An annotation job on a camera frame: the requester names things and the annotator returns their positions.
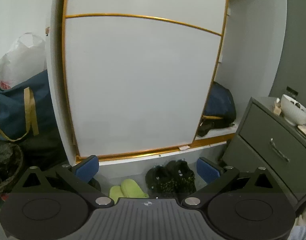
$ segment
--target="silver screw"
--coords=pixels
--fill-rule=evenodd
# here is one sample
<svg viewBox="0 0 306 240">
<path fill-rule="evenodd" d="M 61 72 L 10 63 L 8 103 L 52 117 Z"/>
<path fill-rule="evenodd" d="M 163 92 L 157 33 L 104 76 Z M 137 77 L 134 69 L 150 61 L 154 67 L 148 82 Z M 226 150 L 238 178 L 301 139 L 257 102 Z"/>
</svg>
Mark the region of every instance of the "silver screw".
<svg viewBox="0 0 306 240">
<path fill-rule="evenodd" d="M 185 203 L 190 205 L 190 206 L 196 206 L 200 203 L 201 201 L 196 198 L 196 197 L 188 197 L 187 199 L 185 199 Z"/>
<path fill-rule="evenodd" d="M 99 197 L 95 200 L 96 204 L 98 205 L 108 205 L 109 203 L 111 203 L 111 199 L 108 197 Z"/>
</svg>

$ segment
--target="green slipper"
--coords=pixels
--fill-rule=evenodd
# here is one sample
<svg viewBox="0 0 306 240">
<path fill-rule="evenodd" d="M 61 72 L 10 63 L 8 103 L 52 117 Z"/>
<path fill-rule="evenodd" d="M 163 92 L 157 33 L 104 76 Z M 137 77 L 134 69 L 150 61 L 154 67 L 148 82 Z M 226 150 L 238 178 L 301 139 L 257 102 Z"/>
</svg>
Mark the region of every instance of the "green slipper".
<svg viewBox="0 0 306 240">
<path fill-rule="evenodd" d="M 125 195 L 123 194 L 120 186 L 113 186 L 110 189 L 109 197 L 112 200 L 114 200 L 114 203 L 116 204 L 118 199 L 121 198 L 121 197 L 125 197 Z"/>
<path fill-rule="evenodd" d="M 124 180 L 120 185 L 125 197 L 129 198 L 148 198 L 148 194 L 144 193 L 139 185 L 132 179 Z"/>
</svg>

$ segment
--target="tan bag handle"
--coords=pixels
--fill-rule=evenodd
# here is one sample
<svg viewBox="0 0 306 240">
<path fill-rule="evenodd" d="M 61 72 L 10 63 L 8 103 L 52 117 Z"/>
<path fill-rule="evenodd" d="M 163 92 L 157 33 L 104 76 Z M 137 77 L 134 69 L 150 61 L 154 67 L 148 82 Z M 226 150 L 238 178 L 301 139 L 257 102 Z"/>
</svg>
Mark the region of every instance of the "tan bag handle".
<svg viewBox="0 0 306 240">
<path fill-rule="evenodd" d="M 24 89 L 24 108 L 25 108 L 25 126 L 26 126 L 26 133 L 15 140 L 9 138 L 1 129 L 0 129 L 0 135 L 2 135 L 5 139 L 11 142 L 16 142 L 20 139 L 23 139 L 28 132 L 30 131 L 30 128 L 32 127 L 33 135 L 38 135 L 38 125 L 37 125 L 37 117 L 36 117 L 36 108 L 35 108 L 35 99 L 34 94 L 31 88 L 27 87 Z"/>
</svg>

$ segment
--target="silver handle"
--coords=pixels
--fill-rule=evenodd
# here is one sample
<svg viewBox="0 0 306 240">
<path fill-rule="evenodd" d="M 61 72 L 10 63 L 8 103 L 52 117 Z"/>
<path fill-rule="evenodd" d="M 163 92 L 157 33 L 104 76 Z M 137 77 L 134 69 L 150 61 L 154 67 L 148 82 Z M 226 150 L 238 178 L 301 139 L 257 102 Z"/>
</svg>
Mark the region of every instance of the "silver handle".
<svg viewBox="0 0 306 240">
<path fill-rule="evenodd" d="M 271 146 L 273 147 L 273 149 L 275 150 L 275 152 L 282 158 L 284 159 L 285 161 L 287 161 L 288 163 L 291 161 L 288 157 L 286 157 L 279 149 L 277 149 L 274 141 L 273 141 L 273 138 L 270 139 L 270 143 L 271 143 Z"/>
</svg>

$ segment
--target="black shoe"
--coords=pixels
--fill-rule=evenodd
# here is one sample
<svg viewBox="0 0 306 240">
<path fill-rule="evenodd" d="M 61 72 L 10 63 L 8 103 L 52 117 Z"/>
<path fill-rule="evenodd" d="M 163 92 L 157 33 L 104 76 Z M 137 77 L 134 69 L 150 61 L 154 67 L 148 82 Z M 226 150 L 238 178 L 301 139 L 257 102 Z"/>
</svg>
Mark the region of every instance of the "black shoe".
<svg viewBox="0 0 306 240">
<path fill-rule="evenodd" d="M 150 198 L 176 197 L 175 180 L 163 166 L 151 168 L 145 176 Z"/>
<path fill-rule="evenodd" d="M 165 168 L 176 181 L 179 202 L 196 192 L 195 174 L 183 160 L 170 161 Z"/>
</svg>

